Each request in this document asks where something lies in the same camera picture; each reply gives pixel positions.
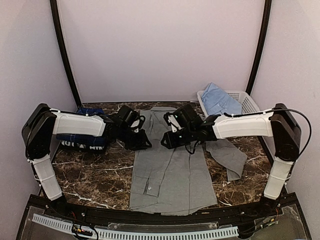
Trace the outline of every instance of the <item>plastic basket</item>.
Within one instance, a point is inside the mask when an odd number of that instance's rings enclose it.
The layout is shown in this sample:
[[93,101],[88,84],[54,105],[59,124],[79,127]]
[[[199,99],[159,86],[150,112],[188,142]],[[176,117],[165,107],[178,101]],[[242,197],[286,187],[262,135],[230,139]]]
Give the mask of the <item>plastic basket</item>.
[[[239,103],[241,103],[243,114],[255,113],[260,111],[255,101],[245,91],[226,90],[225,92],[228,93],[230,97],[234,98]],[[202,108],[202,111],[204,115],[207,117],[208,113],[201,99],[203,93],[204,91],[198,91],[196,94],[197,94],[200,106]]]

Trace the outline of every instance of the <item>dark blue garment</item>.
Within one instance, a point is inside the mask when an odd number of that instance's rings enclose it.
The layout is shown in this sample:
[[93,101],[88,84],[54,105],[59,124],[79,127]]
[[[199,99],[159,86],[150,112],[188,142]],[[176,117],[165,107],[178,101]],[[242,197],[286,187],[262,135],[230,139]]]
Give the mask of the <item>dark blue garment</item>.
[[102,108],[86,108],[86,107],[80,107],[78,111],[76,111],[77,114],[86,115],[89,116],[97,115],[97,114],[105,114]]
[[[96,114],[105,114],[101,108],[86,108],[80,107],[77,114],[89,116],[96,115]],[[91,136],[91,135],[84,135],[84,134],[57,134],[56,139],[61,141],[67,141],[75,144],[84,144],[88,146],[94,147],[102,147],[106,144],[106,138],[102,136]]]

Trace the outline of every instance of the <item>white wall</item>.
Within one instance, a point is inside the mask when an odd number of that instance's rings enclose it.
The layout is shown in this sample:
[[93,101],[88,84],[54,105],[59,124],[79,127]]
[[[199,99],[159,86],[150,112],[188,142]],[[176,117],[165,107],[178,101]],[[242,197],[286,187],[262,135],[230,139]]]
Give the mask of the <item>white wall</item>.
[[76,109],[48,0],[0,7],[0,239],[16,239],[29,195],[38,193],[21,129],[39,103]]
[[245,90],[264,0],[59,0],[83,102],[189,101]]
[[[310,119],[312,139],[288,190],[296,192],[314,239],[320,236],[320,1],[274,0],[253,88],[261,109],[284,103]],[[300,117],[302,143],[309,134]]]

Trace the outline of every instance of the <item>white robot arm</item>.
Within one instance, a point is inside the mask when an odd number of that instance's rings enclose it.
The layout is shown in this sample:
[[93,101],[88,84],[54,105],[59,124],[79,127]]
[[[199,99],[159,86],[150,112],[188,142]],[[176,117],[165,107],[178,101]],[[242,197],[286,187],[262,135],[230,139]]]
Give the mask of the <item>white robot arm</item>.
[[126,149],[143,150],[152,146],[145,131],[141,129],[144,121],[143,116],[128,106],[106,116],[62,112],[51,109],[44,103],[40,104],[24,125],[22,137],[26,147],[25,155],[47,198],[53,201],[63,195],[51,164],[52,135],[105,136],[109,141],[123,141]]
[[198,143],[242,136],[273,137],[276,152],[263,195],[276,200],[302,153],[301,128],[289,111],[298,112],[278,103],[275,108],[261,112],[210,115],[202,120],[188,104],[173,113],[165,114],[164,119],[172,127],[172,131],[164,134],[161,144],[172,149],[189,145],[192,141]]

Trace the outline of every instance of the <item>brown marble table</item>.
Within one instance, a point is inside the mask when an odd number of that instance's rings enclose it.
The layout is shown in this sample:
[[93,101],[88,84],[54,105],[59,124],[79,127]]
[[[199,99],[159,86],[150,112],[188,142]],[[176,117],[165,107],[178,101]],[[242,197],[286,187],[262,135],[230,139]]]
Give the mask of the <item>brown marble table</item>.
[[[86,108],[102,108],[111,114],[128,105],[135,110],[154,106],[179,108],[186,102],[88,103]],[[192,106],[202,113],[198,103]],[[271,165],[257,137],[234,137],[229,140],[246,153],[248,159],[240,180],[228,182],[226,169],[204,151],[212,185],[218,198],[213,208],[257,202],[268,180]],[[112,145],[104,154],[78,152],[59,147],[53,160],[58,182],[69,203],[128,210],[135,153]]]

